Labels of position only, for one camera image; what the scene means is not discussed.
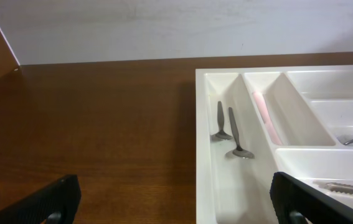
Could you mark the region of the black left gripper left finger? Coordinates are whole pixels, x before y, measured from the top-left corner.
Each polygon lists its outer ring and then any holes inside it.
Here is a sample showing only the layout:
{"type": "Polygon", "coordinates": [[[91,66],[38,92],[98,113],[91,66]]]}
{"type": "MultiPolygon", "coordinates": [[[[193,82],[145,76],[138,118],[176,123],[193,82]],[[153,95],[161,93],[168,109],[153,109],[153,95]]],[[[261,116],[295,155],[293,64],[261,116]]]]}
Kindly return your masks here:
{"type": "Polygon", "coordinates": [[[81,197],[78,177],[65,175],[0,210],[0,223],[72,224],[81,197]]]}

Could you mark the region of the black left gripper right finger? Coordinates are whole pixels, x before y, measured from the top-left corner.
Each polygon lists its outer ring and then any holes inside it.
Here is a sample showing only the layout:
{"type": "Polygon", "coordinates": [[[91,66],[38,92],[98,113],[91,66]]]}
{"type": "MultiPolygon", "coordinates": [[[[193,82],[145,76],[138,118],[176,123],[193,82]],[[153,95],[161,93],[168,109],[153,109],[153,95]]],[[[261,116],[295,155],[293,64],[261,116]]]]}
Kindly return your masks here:
{"type": "Polygon", "coordinates": [[[284,173],[276,172],[270,198],[281,224],[348,223],[353,224],[353,208],[284,173]]]}

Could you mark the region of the dark-handled small metal teaspoon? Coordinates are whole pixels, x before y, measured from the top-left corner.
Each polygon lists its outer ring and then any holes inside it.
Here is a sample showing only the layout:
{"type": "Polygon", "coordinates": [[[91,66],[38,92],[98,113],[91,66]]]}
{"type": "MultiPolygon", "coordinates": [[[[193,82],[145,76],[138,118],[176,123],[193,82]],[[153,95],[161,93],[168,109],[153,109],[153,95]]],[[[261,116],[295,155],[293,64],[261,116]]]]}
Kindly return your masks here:
{"type": "Polygon", "coordinates": [[[240,157],[243,159],[254,159],[255,155],[252,152],[244,149],[240,144],[240,136],[237,128],[237,122],[236,122],[232,107],[228,108],[228,115],[230,118],[230,126],[232,130],[233,138],[236,143],[236,148],[226,153],[225,157],[227,159],[233,159],[235,157],[240,157]]]}

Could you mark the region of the pink plastic knife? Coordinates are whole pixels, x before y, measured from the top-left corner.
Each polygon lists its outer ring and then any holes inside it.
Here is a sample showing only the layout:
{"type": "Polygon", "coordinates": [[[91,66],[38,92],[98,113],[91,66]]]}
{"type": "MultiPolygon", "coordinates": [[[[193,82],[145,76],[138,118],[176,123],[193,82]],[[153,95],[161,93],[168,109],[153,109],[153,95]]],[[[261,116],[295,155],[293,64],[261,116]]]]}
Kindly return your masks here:
{"type": "Polygon", "coordinates": [[[276,129],[274,128],[273,122],[270,118],[270,114],[268,111],[268,108],[266,106],[266,102],[265,99],[262,95],[261,92],[253,92],[253,97],[255,100],[255,103],[258,107],[258,110],[260,112],[261,118],[263,120],[263,123],[265,125],[265,128],[270,136],[271,141],[276,144],[276,145],[282,145],[282,141],[278,135],[278,133],[276,132],[276,129]]]}

